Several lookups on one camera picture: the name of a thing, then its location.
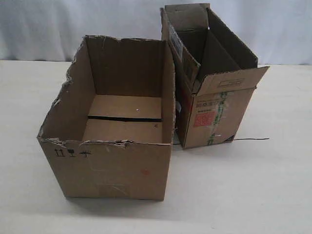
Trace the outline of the thin black line marker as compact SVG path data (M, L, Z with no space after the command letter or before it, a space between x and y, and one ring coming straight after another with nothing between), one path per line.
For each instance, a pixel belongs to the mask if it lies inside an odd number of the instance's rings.
M268 137L264 137L264 138L252 138L252 137L248 137L248 138L236 138L233 141L238 141L238 140L269 140L270 138Z

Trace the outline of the torn cardboard box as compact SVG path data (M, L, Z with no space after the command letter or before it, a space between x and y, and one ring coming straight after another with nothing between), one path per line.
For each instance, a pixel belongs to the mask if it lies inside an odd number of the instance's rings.
M174 126L168 43L85 36L37 139L66 197L162 201Z

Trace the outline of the tall taped cardboard box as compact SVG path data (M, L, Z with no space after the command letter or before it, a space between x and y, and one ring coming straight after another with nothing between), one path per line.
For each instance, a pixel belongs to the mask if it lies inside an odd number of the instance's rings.
M181 146L232 142L268 67L207 3L165 5L161 23L175 63Z

